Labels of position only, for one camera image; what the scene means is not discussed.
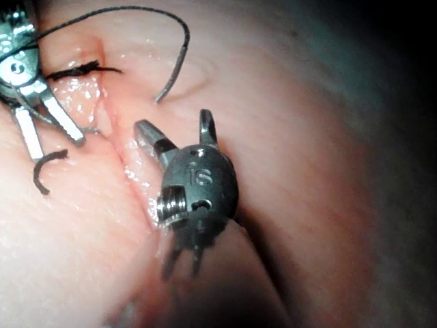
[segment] number engraving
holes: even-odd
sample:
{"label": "number engraving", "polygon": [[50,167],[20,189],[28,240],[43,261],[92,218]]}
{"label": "number engraving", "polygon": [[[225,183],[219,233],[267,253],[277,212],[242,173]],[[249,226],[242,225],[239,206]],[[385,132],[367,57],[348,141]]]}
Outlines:
{"label": "number engraving", "polygon": [[196,169],[197,163],[191,162],[186,169],[189,171],[190,185],[208,186],[213,183],[209,169]]}

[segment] surgical suture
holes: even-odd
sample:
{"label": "surgical suture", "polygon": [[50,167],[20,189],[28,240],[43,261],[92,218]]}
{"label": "surgical suture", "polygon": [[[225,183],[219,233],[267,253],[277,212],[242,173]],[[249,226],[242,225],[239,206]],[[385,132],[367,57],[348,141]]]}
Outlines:
{"label": "surgical suture", "polygon": [[64,149],[59,152],[52,152],[50,154],[47,154],[43,156],[35,165],[33,169],[33,183],[35,186],[39,189],[42,195],[48,195],[50,193],[50,190],[48,190],[46,187],[42,185],[40,182],[40,173],[42,166],[50,161],[53,161],[55,159],[66,159],[68,157],[68,150]]}

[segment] forceps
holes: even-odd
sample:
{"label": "forceps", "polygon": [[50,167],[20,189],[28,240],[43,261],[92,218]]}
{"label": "forceps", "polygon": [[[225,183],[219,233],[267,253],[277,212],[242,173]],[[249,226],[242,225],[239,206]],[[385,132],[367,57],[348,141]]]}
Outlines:
{"label": "forceps", "polygon": [[[30,1],[7,5],[0,12],[0,53],[7,54],[35,36],[36,26],[31,22],[34,17]],[[32,160],[44,156],[33,117],[55,125],[74,145],[85,143],[82,129],[62,108],[42,76],[36,41],[0,62],[0,99],[11,108]],[[47,116],[37,110],[39,106]]]}

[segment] engraved number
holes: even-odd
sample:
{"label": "engraved number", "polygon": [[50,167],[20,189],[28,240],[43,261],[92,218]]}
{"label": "engraved number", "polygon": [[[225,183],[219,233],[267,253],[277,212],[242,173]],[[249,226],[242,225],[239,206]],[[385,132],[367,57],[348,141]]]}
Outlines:
{"label": "engraved number", "polygon": [[190,185],[196,183],[199,186],[208,186],[212,184],[211,171],[209,169],[196,169],[196,166],[196,162],[191,162],[187,166],[190,172]]}

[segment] silver metal instrument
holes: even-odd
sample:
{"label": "silver metal instrument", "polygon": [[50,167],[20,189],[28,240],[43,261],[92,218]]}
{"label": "silver metal instrument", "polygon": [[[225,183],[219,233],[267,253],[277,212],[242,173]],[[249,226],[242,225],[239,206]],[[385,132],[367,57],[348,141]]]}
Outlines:
{"label": "silver metal instrument", "polygon": [[[30,2],[15,3],[0,12],[0,54],[7,54],[23,40],[35,36],[36,27],[29,19],[34,17],[30,5]],[[42,76],[37,42],[0,62],[0,99],[11,108],[32,160],[44,156],[34,118],[55,125],[78,147],[85,143],[83,131],[62,108]]]}

